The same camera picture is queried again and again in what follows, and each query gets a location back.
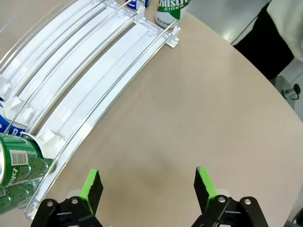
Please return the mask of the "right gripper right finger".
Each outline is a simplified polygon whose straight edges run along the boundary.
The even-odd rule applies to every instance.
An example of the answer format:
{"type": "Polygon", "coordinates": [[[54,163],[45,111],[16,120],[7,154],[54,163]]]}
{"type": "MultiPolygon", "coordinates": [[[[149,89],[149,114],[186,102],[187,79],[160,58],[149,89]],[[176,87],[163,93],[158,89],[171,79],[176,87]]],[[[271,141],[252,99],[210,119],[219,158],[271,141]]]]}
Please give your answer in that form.
{"type": "Polygon", "coordinates": [[[194,189],[201,215],[192,224],[194,227],[267,227],[268,223],[258,201],[251,196],[239,201],[218,194],[205,168],[198,166],[195,172],[194,189]]]}

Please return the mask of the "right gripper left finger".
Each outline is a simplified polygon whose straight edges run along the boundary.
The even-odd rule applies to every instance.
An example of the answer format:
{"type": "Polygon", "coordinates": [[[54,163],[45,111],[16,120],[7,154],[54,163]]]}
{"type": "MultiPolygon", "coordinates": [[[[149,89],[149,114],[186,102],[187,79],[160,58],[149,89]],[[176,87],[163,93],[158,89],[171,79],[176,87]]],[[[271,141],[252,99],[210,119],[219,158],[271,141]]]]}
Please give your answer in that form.
{"type": "Polygon", "coordinates": [[[91,169],[78,196],[58,203],[45,199],[40,203],[32,227],[100,227],[96,211],[103,192],[99,170],[91,169]]]}

